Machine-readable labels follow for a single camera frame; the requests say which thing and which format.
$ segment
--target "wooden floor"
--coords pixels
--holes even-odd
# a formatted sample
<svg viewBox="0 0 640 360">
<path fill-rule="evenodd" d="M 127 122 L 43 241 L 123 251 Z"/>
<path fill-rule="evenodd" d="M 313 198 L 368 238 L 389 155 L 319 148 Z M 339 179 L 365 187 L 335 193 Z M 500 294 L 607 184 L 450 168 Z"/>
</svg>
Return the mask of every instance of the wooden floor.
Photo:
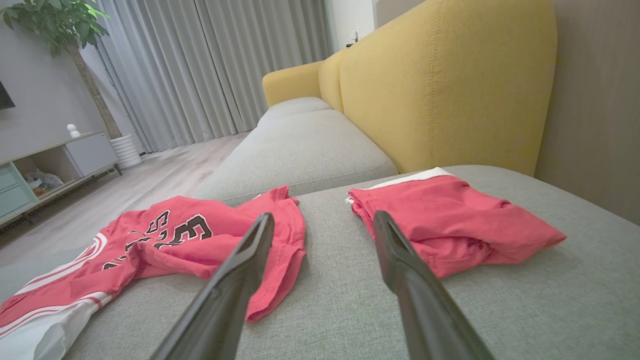
<svg viewBox="0 0 640 360">
<path fill-rule="evenodd" d="M 71 191 L 0 229 L 0 268 L 35 256 L 89 246 L 100 229 L 124 211 L 147 209 L 189 196 L 249 133 L 145 155 L 138 167 Z"/>
</svg>

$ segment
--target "wall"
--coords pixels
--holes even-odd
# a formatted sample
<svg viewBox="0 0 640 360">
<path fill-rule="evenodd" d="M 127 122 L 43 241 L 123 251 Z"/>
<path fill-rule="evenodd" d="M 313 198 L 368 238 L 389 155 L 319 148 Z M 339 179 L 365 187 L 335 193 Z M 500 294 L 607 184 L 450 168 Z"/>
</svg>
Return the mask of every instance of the wall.
<svg viewBox="0 0 640 360">
<path fill-rule="evenodd" d="M 415 8 L 424 0 L 373 0 L 375 28 Z"/>
<path fill-rule="evenodd" d="M 556 78 L 536 177 L 640 224 L 640 3 L 555 4 Z"/>
<path fill-rule="evenodd" d="M 0 0 L 0 8 L 13 3 Z M 51 58 L 34 34 L 12 31 L 4 22 L 0 22 L 0 49 L 0 81 L 16 105 L 0 110 L 0 161 L 67 140 L 67 124 L 75 124 L 81 133 L 106 131 L 66 53 Z M 114 102 L 107 101 L 112 108 Z M 120 116 L 116 121 L 120 125 L 128 119 Z"/>
<path fill-rule="evenodd" d="M 333 50 L 340 51 L 353 43 L 351 32 L 358 28 L 363 38 L 374 30 L 372 0 L 327 0 L 332 25 Z"/>
</svg>

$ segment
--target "green leaves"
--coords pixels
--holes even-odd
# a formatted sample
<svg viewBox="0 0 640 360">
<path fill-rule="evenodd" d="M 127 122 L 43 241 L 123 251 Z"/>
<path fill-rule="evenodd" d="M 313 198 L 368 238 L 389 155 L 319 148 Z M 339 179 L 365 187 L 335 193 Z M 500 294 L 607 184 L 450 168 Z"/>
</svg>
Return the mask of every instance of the green leaves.
<svg viewBox="0 0 640 360">
<path fill-rule="evenodd" d="M 91 26 L 89 25 L 89 23 L 85 21 L 81 21 L 79 26 L 76 24 L 76 29 L 78 30 L 80 39 L 84 39 L 87 37 L 87 35 L 89 35 L 90 28 Z"/>
<path fill-rule="evenodd" d="M 18 24 L 34 31 L 49 46 L 51 55 L 57 56 L 69 43 L 95 46 L 97 37 L 109 35 L 97 22 L 99 17 L 110 19 L 109 15 L 85 1 L 24 0 L 0 10 L 0 16 L 11 29 Z"/>
<path fill-rule="evenodd" d="M 4 20 L 4 23 L 11 28 L 11 30 L 13 30 L 13 24 L 11 22 L 11 15 L 9 15 L 9 12 L 6 11 L 7 9 L 2 9 L 1 13 L 2 13 L 2 18 Z"/>
</svg>

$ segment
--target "white plant pot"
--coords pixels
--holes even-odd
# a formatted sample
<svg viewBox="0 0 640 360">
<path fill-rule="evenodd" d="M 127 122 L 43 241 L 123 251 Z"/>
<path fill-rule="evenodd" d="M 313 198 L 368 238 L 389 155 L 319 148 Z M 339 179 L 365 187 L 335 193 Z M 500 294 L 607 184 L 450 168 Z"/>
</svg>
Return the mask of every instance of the white plant pot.
<svg viewBox="0 0 640 360">
<path fill-rule="evenodd" d="M 123 135 L 121 138 L 111 140 L 111 146 L 118 155 L 118 166 L 120 170 L 136 167 L 142 164 L 142 158 L 136 150 L 131 134 Z"/>
</svg>

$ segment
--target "tree trunk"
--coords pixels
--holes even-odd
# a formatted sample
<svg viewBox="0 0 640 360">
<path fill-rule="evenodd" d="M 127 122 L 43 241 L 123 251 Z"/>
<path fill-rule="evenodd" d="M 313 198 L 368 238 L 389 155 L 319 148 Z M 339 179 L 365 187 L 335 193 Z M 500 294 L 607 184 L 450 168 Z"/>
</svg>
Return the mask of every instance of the tree trunk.
<svg viewBox="0 0 640 360">
<path fill-rule="evenodd" d="M 106 125 L 107 131 L 109 132 L 109 137 L 112 139 L 122 137 L 122 133 L 120 132 L 120 129 L 118 129 L 118 125 L 116 125 L 115 120 L 113 120 L 113 116 L 111 115 L 107 104 L 104 102 L 98 86 L 93 80 L 93 76 L 91 75 L 89 68 L 86 66 L 82 55 L 80 55 L 80 49 L 76 44 L 69 43 L 65 46 L 65 50 L 67 50 L 69 55 L 71 55 L 71 58 L 74 60 L 74 63 L 82 76 L 82 80 L 84 80 L 84 84 L 86 85 L 87 90 L 89 90 L 89 94 L 91 94 L 93 102 L 96 107 L 98 107 L 102 121 L 104 121 L 104 125 Z"/>
</svg>

